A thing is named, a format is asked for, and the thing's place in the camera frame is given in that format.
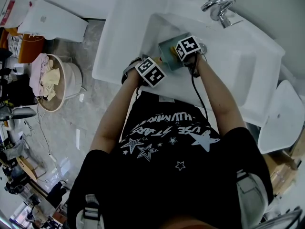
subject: gray tile floor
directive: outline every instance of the gray tile floor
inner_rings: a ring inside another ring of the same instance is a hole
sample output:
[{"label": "gray tile floor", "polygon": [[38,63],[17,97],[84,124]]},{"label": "gray tile floor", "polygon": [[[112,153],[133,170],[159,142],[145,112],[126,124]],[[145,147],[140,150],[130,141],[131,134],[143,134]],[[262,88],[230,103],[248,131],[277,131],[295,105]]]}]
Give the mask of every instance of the gray tile floor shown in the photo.
[{"label": "gray tile floor", "polygon": [[[55,183],[64,179],[72,185],[90,148],[96,128],[120,86],[92,78],[92,68],[104,21],[90,21],[82,43],[55,40],[52,53],[70,56],[81,70],[82,86],[87,90],[81,103],[79,97],[68,99],[59,111],[46,112],[39,106],[41,127],[49,143],[54,162],[48,156],[48,147],[41,132],[38,116],[28,118],[32,127],[18,121],[15,132],[23,131],[26,141],[47,173],[39,178],[39,184],[49,191]],[[76,146],[76,129],[80,130],[80,148]]]}]

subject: person's right arm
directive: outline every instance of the person's right arm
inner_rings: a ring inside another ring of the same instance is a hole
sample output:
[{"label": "person's right arm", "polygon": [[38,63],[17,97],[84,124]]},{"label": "person's right arm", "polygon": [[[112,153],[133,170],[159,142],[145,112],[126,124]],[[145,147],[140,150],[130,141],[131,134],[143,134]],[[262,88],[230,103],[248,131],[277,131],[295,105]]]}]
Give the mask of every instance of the person's right arm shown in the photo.
[{"label": "person's right arm", "polygon": [[224,136],[234,128],[245,127],[232,94],[200,54],[196,68],[215,114],[219,134]]}]

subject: white toilet lid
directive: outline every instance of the white toilet lid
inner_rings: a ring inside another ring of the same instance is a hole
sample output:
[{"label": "white toilet lid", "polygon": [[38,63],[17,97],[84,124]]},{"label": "white toilet lid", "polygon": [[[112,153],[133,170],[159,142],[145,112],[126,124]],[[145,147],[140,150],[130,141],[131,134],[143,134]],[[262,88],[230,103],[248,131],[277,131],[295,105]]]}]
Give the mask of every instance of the white toilet lid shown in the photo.
[{"label": "white toilet lid", "polygon": [[258,148],[262,154],[290,147],[299,137],[305,118],[303,103],[289,81],[277,87],[267,120],[260,131]]}]

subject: star print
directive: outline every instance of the star print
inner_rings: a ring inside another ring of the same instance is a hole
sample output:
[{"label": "star print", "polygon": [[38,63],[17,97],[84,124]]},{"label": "star print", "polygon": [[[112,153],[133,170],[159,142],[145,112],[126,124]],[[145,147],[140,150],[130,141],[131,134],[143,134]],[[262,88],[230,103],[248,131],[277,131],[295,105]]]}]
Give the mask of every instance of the star print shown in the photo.
[{"label": "star print", "polygon": [[186,168],[185,166],[184,166],[184,161],[183,162],[177,162],[177,165],[175,166],[175,168],[178,168],[179,169],[179,171],[181,171],[182,169],[184,169],[184,168]]},{"label": "star print", "polygon": [[192,145],[201,145],[206,152],[210,151],[210,144],[219,142],[219,138],[210,138],[210,130],[205,131],[202,135],[189,133],[196,141]]},{"label": "star print", "polygon": [[141,150],[141,153],[138,155],[138,158],[145,157],[148,161],[151,160],[152,153],[157,152],[157,149],[152,148],[152,144],[149,144],[146,148],[138,147]]},{"label": "star print", "polygon": [[176,140],[176,137],[171,137],[169,143],[171,143],[172,145],[174,145],[175,143],[177,143],[178,141]]},{"label": "star print", "polygon": [[129,147],[130,149],[130,153],[132,154],[134,148],[137,146],[137,145],[141,145],[141,144],[144,144],[144,143],[141,143],[139,142],[140,141],[140,138],[137,139],[137,140],[132,140],[131,138],[129,138],[129,143],[126,143],[124,146],[122,146],[121,148],[123,147]]}]

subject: shirt sleeve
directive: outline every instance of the shirt sleeve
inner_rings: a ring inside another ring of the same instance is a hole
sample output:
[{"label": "shirt sleeve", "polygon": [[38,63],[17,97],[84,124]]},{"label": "shirt sleeve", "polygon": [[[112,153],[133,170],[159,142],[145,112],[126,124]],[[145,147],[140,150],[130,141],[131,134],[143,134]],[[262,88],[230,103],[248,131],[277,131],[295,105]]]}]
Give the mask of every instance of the shirt sleeve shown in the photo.
[{"label": "shirt sleeve", "polygon": [[268,166],[249,130],[244,127],[235,128],[224,135],[222,142],[233,149],[236,171],[243,170],[260,177],[271,203],[274,196]]},{"label": "shirt sleeve", "polygon": [[69,195],[67,212],[71,229],[76,228],[76,216],[85,207],[86,195],[102,193],[101,180],[108,162],[109,154],[104,151],[92,150],[87,154]]}]

